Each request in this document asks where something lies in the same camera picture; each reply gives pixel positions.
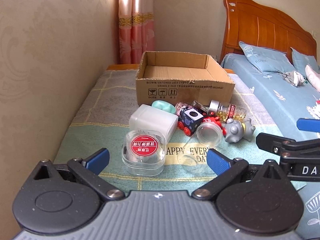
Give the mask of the bottle of yellow capsules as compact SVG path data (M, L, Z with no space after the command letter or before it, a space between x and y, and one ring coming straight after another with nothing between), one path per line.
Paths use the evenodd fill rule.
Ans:
M226 122L228 119L242 122L247 115L247 111L242 107L233 104L224 105L215 100L210 102L209 113L211 112L218 116L221 122Z

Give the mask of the clear case with red label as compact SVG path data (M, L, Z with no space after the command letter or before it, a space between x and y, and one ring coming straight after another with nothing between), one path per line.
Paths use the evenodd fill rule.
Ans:
M167 142L164 135L153 130L133 130L125 135L122 161L134 176L153 177L164 168Z

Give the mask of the white translucent plastic box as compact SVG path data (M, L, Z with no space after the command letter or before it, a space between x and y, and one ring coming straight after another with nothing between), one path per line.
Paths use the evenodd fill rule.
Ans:
M142 104L130 116L129 127L131 131L150 130L162 133L167 144L174 134L177 122L178 116L176 114Z

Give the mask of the checkered green grey blanket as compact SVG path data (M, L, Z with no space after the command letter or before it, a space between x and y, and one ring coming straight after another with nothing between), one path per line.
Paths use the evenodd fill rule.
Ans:
M138 108L135 88L135 70L106 71L80 107L62 141L55 163L66 163L74 157L85 158L101 148L110 152L110 162L100 177L122 191L130 190L188 190L189 193L212 180L215 174L206 165L200 175L193 175L177 164L176 154L188 138L176 129L168 144L166 163L161 174L141 177L129 174L121 159L124 137L129 132L129 118ZM265 107L236 74L229 74L235 82L231 102L247 109L248 117L260 132L282 135ZM222 141L221 153L228 157L244 157L251 164L262 164L278 156L259 150L255 138L235 144Z

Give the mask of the blue pillow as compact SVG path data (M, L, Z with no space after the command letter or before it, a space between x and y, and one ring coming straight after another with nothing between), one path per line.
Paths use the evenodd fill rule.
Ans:
M295 70L285 53L239 41L247 60L263 73L287 73Z
M317 64L314 56L302 54L294 48L291 49L293 66L295 67L297 72L299 72L303 75L304 78L306 78L305 67L306 65L309 65L316 73L319 74L319 65Z

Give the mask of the wooden bed headboard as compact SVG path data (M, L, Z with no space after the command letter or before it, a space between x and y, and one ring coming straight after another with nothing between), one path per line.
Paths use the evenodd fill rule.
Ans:
M223 0L226 26L220 61L229 53L242 54L239 42L282 51L292 60L292 49L317 56L317 42L291 16L253 0Z

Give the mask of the black toy train car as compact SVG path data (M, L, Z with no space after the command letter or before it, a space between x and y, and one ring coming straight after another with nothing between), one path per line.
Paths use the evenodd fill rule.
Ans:
M182 108L178 115L177 127L186 136L191 136L197 130L204 119L204 116L194 108Z

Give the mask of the brown cardboard box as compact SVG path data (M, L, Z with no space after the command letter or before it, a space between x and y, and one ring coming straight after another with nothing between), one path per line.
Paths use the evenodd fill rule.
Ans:
M194 100L228 103L235 83L210 55L172 51L146 51L136 73L139 105L156 100L171 104Z

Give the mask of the blue floral bed sheet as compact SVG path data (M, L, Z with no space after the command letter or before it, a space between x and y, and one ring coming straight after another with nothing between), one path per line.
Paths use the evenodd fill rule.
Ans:
M310 84L295 87L280 74L264 74L244 55L227 54L221 66L231 69L259 99L283 137L304 141L318 139L319 133L300 131L299 118L319 119L319 92Z

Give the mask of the crumpled grey white cloth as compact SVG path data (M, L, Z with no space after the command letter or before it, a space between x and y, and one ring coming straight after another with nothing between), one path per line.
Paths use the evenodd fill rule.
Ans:
M295 87L302 86L305 83L303 75L297 71L283 73L282 77L286 82Z

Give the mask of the pink gold curtain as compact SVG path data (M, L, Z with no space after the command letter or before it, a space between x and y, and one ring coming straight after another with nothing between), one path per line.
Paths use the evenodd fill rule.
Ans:
M120 62L140 63L155 49L153 0L119 0L118 18Z

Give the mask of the pink white plush item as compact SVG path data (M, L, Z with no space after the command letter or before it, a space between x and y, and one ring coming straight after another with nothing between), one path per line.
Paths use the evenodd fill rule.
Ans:
M305 67L306 78L309 83L320 92L320 77L308 64Z

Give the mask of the grey toy figure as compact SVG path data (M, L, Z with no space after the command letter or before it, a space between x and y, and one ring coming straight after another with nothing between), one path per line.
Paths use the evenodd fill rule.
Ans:
M229 118L226 123L222 125L222 132L227 143L237 143L241 139L251 141L255 126L251 123L251 118L246 118L243 121L238 121Z

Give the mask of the clear packet with dark item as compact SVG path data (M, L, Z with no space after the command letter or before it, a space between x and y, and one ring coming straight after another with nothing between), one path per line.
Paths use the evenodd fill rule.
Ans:
M197 109L202 115L208 114L208 111L209 111L208 107L202 105L201 103L197 102L196 100L194 100L191 105L193 108Z

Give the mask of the pink round trinket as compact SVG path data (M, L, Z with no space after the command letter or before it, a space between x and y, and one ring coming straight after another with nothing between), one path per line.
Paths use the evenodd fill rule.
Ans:
M188 110L190 109L191 106L189 104L183 103L183 102L179 102L175 105L175 109L176 109L176 115L180 116L180 111L181 110Z

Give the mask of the clear plastic jar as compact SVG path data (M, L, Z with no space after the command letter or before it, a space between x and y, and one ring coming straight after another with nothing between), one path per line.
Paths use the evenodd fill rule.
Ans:
M177 154L178 163L192 174L200 174L207 165L207 153L223 137L222 129L214 122L203 122Z

